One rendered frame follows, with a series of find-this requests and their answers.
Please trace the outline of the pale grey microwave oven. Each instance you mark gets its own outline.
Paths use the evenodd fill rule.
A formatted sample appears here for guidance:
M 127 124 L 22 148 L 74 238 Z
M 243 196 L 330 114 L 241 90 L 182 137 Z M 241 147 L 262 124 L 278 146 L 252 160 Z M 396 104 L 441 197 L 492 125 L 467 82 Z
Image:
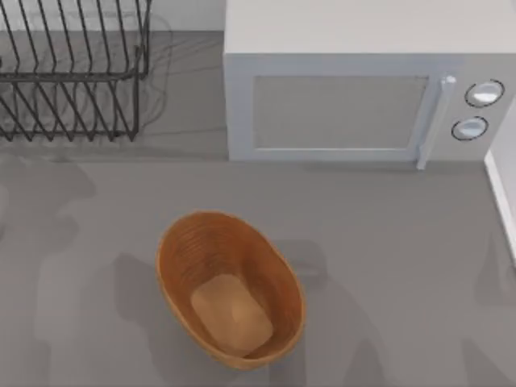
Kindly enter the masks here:
M 456 89 L 432 162 L 481 162 L 516 97 L 516 0 L 227 0 L 228 54 L 358 53 L 428 55 L 448 60 Z M 498 80 L 504 95 L 475 108 L 468 88 Z M 489 129 L 473 141 L 451 134 L 480 116 Z

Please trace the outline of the microwave oven door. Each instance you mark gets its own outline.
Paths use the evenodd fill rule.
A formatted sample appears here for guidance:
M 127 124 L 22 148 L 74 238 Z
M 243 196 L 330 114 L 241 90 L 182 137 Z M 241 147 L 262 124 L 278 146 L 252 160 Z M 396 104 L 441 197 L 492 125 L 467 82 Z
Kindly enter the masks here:
M 228 54 L 229 156 L 239 161 L 411 162 L 439 81 L 428 55 Z

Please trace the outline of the large microwave knob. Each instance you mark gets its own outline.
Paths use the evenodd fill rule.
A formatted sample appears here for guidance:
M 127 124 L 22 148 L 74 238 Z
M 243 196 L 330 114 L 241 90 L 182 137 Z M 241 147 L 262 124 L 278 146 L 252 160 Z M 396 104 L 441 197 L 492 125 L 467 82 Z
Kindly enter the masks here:
M 505 86 L 498 80 L 477 82 L 464 95 L 469 106 L 483 108 L 496 103 L 505 93 Z

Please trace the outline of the small microwave knob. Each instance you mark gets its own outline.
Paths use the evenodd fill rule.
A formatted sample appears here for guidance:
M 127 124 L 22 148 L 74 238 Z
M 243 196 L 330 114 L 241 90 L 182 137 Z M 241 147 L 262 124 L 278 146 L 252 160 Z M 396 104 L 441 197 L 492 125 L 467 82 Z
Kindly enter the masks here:
M 483 136 L 489 129 L 489 122 L 475 116 L 456 122 L 451 129 L 452 136 L 459 141 L 473 141 Z

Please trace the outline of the brown oval wicker basket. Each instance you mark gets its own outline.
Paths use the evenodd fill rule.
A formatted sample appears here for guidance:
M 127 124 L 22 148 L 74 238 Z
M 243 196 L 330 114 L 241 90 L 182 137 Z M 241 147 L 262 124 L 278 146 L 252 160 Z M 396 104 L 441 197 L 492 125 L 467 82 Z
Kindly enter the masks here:
M 302 335 L 306 303 L 298 277 L 268 239 L 233 215 L 179 218 L 160 241 L 156 276 L 185 331 L 229 367 L 270 364 Z

